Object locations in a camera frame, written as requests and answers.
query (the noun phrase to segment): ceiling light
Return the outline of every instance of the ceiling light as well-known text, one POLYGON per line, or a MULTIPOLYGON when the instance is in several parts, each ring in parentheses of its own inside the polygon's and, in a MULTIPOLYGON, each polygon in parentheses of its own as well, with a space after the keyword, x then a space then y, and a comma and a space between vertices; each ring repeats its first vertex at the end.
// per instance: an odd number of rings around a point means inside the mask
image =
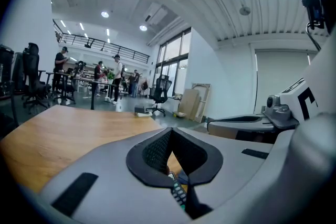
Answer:
POLYGON ((140 25, 139 28, 141 31, 147 31, 147 27, 145 25, 140 25))
POLYGON ((108 18, 109 14, 107 12, 101 12, 101 16, 103 16, 104 18, 108 18))

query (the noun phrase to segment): black office chair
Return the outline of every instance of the black office chair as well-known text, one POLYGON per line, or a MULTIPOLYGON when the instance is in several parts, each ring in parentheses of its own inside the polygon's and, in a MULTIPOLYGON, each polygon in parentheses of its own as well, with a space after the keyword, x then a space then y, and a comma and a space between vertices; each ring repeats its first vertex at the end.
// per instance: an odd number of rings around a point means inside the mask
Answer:
POLYGON ((84 66, 84 63, 83 62, 80 62, 78 63, 78 65, 76 65, 76 67, 74 68, 74 73, 73 73, 73 77, 70 78, 71 80, 71 85, 68 85, 67 83, 67 79, 63 79, 62 82, 57 86, 57 89, 58 90, 65 90, 65 96, 63 97, 64 99, 68 99, 68 100, 71 100, 73 101, 74 104, 76 104, 76 101, 75 101, 75 97, 74 97, 74 92, 76 91, 76 82, 78 82, 77 80, 73 79, 76 77, 77 73, 80 71, 80 70, 83 70, 83 66, 84 66))
POLYGON ((167 101, 167 93, 171 85, 172 82, 169 80, 169 76, 161 75, 161 77, 156 80, 156 87, 151 89, 151 93, 149 95, 149 98, 155 101, 156 107, 147 108, 147 110, 152 110, 153 112, 160 111, 163 113, 163 116, 166 117, 165 110, 158 108, 158 104, 162 104, 167 101))
POLYGON ((38 55, 38 46, 35 43, 29 43, 28 48, 23 52, 23 68, 25 76, 28 77, 29 85, 27 90, 28 98, 24 102, 23 107, 30 104, 29 113, 31 109, 36 105, 41 105, 45 108, 48 106, 42 103, 42 100, 47 98, 47 93, 49 92, 51 86, 46 85, 45 83, 41 83, 39 80, 38 74, 38 63, 39 63, 39 55, 38 55))

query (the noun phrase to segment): white wall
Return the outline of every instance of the white wall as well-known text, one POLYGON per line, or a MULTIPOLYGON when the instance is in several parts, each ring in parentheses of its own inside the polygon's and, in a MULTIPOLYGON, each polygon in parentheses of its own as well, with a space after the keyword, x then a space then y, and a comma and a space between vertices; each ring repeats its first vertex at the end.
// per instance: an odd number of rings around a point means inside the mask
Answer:
POLYGON ((255 102, 255 56, 250 45, 212 47, 192 29, 185 88, 210 83, 205 115, 218 119, 253 113, 255 102))
MULTIPOLYGON (((39 47, 39 69, 51 72, 58 52, 51 0, 12 0, 0 28, 0 43, 22 52, 29 42, 39 47)), ((47 79, 44 73, 41 80, 47 79)))

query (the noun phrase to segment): floor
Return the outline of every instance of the floor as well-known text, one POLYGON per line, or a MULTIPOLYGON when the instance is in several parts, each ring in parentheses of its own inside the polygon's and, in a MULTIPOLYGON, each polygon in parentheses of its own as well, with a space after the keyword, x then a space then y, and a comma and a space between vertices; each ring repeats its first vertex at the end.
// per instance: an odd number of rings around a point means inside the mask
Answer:
MULTIPOLYGON (((67 101, 66 103, 61 100, 57 100, 55 102, 50 101, 50 105, 61 104, 67 105, 74 108, 83 108, 83 109, 90 109, 91 107, 91 96, 88 93, 84 92, 75 92, 75 100, 76 105, 73 104, 72 101, 67 101)), ((137 97, 132 98, 130 96, 122 97, 119 100, 117 105, 113 105, 109 102, 105 101, 105 94, 102 93, 100 97, 95 97, 94 100, 94 107, 95 110, 103 110, 103 111, 118 111, 118 112, 134 112, 134 107, 136 105, 142 105, 146 108, 151 107, 153 104, 153 100, 144 98, 144 97, 137 97)), ((15 108, 17 113, 17 118, 19 124, 26 122, 27 120, 31 119, 33 116, 41 113, 45 110, 45 108, 41 106, 36 106, 32 109, 32 113, 28 114, 28 108, 23 108, 23 102, 21 100, 21 96, 15 96, 15 108)), ((12 115, 12 108, 11 108, 11 101, 10 99, 4 100, 0 102, 0 112, 5 113, 6 115, 13 117, 12 115)), ((166 117, 163 116, 161 112, 156 111, 152 118, 158 122, 158 124, 162 127, 185 127, 189 129, 194 129, 199 126, 198 122, 193 122, 186 119, 179 119, 173 117, 172 114, 166 112, 166 117)))

